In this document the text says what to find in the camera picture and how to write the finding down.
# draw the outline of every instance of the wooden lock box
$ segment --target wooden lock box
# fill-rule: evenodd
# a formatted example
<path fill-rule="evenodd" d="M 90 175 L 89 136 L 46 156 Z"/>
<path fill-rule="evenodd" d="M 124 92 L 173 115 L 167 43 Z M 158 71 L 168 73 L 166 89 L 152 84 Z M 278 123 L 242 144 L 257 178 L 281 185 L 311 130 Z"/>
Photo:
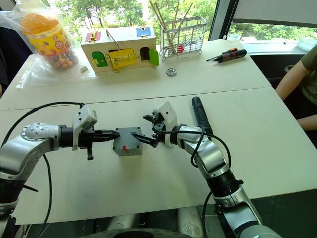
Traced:
<path fill-rule="evenodd" d="M 159 65 L 151 25 L 92 31 L 84 34 L 81 47 L 95 72 Z"/>

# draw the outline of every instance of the wire basket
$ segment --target wire basket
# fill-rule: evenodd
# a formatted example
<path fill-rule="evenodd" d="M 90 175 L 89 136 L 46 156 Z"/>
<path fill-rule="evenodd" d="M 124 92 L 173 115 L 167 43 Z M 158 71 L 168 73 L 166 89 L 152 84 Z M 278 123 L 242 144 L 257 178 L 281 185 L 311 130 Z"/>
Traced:
<path fill-rule="evenodd" d="M 191 52 L 202 53 L 206 20 L 201 16 L 167 21 L 167 29 L 160 25 L 160 55 L 162 61 L 177 56 L 188 57 Z"/>

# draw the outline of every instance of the white table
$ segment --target white table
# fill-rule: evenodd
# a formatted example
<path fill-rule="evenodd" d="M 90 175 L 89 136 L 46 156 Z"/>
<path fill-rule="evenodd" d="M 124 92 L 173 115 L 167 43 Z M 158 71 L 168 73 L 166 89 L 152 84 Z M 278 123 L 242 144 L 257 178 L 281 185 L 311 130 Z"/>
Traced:
<path fill-rule="evenodd" d="M 317 150 L 272 88 L 198 95 L 215 135 L 232 154 L 232 171 L 243 179 L 250 198 L 317 188 Z M 194 125 L 192 96 L 96 103 L 96 129 L 140 126 L 151 134 L 142 116 L 169 100 L 178 122 Z M 31 122 L 71 126 L 77 106 L 42 109 L 14 131 Z M 0 139 L 27 110 L 1 112 Z M 143 155 L 119 158 L 112 142 L 95 143 L 95 159 L 85 150 L 63 148 L 47 153 L 53 179 L 49 222 L 63 222 L 203 204 L 208 186 L 191 166 L 190 155 L 177 146 L 144 145 Z M 41 159 L 23 189 L 14 216 L 18 224 L 42 223 L 48 206 L 48 177 Z"/>
<path fill-rule="evenodd" d="M 99 103 L 270 87 L 249 55 L 224 63 L 206 62 L 234 47 L 243 49 L 238 41 L 204 42 L 201 55 L 166 59 L 160 61 L 159 67 L 122 70 L 119 74 L 102 72 L 95 80 L 18 89 L 16 85 L 34 59 L 30 56 L 1 98 L 0 111 L 29 109 L 55 101 Z M 174 77 L 166 75 L 171 67 L 177 70 Z"/>

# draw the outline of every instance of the orange lid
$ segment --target orange lid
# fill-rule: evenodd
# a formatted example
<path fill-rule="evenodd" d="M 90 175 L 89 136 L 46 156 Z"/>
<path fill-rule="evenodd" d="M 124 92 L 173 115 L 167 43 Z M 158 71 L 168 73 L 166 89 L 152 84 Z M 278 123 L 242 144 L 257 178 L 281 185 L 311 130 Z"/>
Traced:
<path fill-rule="evenodd" d="M 58 24 L 56 18 L 29 13 L 21 20 L 21 31 L 24 34 L 38 34 L 49 31 Z"/>

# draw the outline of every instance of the black cable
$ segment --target black cable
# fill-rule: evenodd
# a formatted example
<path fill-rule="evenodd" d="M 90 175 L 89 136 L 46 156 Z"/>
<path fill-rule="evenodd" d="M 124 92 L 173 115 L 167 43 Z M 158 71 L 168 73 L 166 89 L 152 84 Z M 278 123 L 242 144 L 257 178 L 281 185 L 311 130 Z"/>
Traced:
<path fill-rule="evenodd" d="M 201 131 L 191 131 L 191 130 L 171 130 L 171 131 L 165 131 L 165 130 L 160 130 L 160 129 L 156 129 L 155 126 L 153 126 L 153 131 L 154 132 L 158 132 L 158 133 L 165 133 L 165 134 L 203 134 Z M 229 168 L 231 168 L 231 154 L 230 154 L 230 151 L 229 151 L 229 148 L 228 146 L 226 145 L 226 143 L 221 140 L 219 137 L 215 136 L 215 135 L 212 135 L 212 134 L 208 134 L 206 132 L 204 132 L 204 135 L 206 136 L 210 136 L 211 138 L 214 138 L 216 140 L 218 140 L 225 148 L 227 154 L 228 154 L 228 165 L 229 165 Z"/>
<path fill-rule="evenodd" d="M 206 215 L 207 203 L 208 203 L 211 195 L 212 195 L 212 192 L 209 192 L 206 199 L 205 199 L 203 211 L 202 211 L 203 233 L 204 233 L 205 238 L 208 238 L 207 231 L 206 231 L 205 215 Z"/>
<path fill-rule="evenodd" d="M 46 213 L 46 216 L 45 216 L 45 219 L 44 219 L 42 228 L 41 228 L 41 230 L 40 230 L 40 232 L 39 232 L 39 234 L 38 234 L 38 236 L 37 236 L 38 238 L 41 236 L 42 232 L 45 230 L 45 225 L 46 225 L 46 223 L 48 222 L 48 218 L 49 218 L 49 215 L 50 215 L 50 212 L 51 212 L 51 207 L 52 207 L 52 177 L 51 177 L 51 168 L 50 168 L 49 161 L 48 161 L 48 159 L 46 158 L 46 155 L 45 155 L 45 154 L 43 155 L 43 157 L 44 157 L 46 166 L 48 167 L 50 199 L 49 199 L 49 208 L 48 208 L 48 211 L 47 211 L 47 213 Z"/>
<path fill-rule="evenodd" d="M 11 133 L 13 132 L 13 130 L 16 128 L 16 126 L 23 120 L 25 119 L 27 116 L 29 116 L 30 114 L 38 111 L 39 109 L 45 108 L 45 107 L 49 107 L 49 106 L 53 106 L 53 105 L 58 105 L 58 104 L 72 104 L 72 105 L 79 105 L 80 108 L 82 108 L 85 104 L 84 103 L 75 103 L 75 102 L 55 102 L 55 103 L 48 103 L 48 104 L 44 104 L 42 106 L 39 106 L 37 108 L 32 109 L 31 111 L 27 112 L 26 114 L 24 114 L 22 117 L 20 117 L 19 120 L 17 120 L 13 126 L 10 128 L 10 130 L 8 131 L 8 133 L 6 134 L 1 147 L 6 144 L 6 142 L 8 141 Z"/>
<path fill-rule="evenodd" d="M 202 125 L 199 125 L 199 127 L 202 129 L 202 131 L 205 131 L 205 128 L 204 128 Z M 196 145 L 196 147 L 195 147 L 195 149 L 194 149 L 194 152 L 192 153 L 192 156 L 190 157 L 190 163 L 191 163 L 195 168 L 198 168 L 198 166 L 197 166 L 197 164 L 194 162 L 194 158 L 195 158 L 195 156 L 196 156 L 196 154 L 197 154 L 197 151 L 198 151 L 198 149 L 199 149 L 200 144 L 202 143 L 203 138 L 204 138 L 204 134 L 201 133 L 200 138 L 199 138 L 199 141 L 198 141 L 198 143 L 197 143 L 197 145 Z"/>

